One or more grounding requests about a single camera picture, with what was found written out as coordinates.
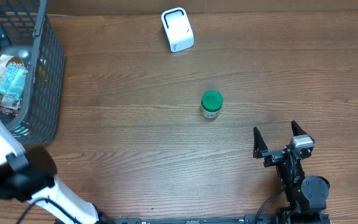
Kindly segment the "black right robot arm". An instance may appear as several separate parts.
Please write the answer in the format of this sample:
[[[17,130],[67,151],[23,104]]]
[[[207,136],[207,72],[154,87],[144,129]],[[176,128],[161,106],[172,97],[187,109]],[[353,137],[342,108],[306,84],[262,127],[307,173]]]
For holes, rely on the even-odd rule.
[[[283,149],[269,151],[258,128],[253,129],[253,158],[264,159],[265,167],[275,167],[282,189],[267,199],[251,219],[254,223],[330,223],[323,213],[327,207],[330,183],[321,176],[306,176],[301,161],[311,156],[315,140],[296,121],[291,122],[293,137]],[[285,194],[287,206],[273,215],[262,215],[265,206]]]

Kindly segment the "brown teal snack bag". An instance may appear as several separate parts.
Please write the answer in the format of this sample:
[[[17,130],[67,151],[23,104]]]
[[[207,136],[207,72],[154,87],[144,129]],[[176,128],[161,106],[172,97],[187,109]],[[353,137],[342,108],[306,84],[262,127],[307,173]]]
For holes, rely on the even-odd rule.
[[[20,57],[0,56],[0,110],[15,112],[21,108],[28,72]]]

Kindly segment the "green lid jar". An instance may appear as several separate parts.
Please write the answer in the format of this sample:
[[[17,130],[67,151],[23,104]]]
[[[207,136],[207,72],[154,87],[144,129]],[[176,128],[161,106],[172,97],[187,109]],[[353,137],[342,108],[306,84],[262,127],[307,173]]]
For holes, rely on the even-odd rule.
[[[205,118],[213,119],[219,115],[222,106],[222,94],[216,90],[210,90],[201,99],[200,112]]]

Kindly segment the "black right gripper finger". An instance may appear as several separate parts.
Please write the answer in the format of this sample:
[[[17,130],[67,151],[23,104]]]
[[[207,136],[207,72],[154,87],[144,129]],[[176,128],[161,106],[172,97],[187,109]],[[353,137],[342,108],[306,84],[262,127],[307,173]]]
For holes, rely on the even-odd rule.
[[[301,136],[306,134],[306,132],[298,125],[295,120],[291,122],[291,130],[294,136]]]
[[[253,128],[254,132],[254,149],[253,149],[253,158],[260,159],[263,158],[264,154],[267,153],[268,147],[257,127]]]

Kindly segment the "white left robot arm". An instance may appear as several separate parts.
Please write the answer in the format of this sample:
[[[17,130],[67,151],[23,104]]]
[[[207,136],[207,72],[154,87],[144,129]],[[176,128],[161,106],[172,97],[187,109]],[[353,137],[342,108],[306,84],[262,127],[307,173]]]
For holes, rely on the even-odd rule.
[[[42,146],[26,151],[0,120],[0,199],[37,205],[63,223],[103,223],[97,208],[58,177],[57,167]]]

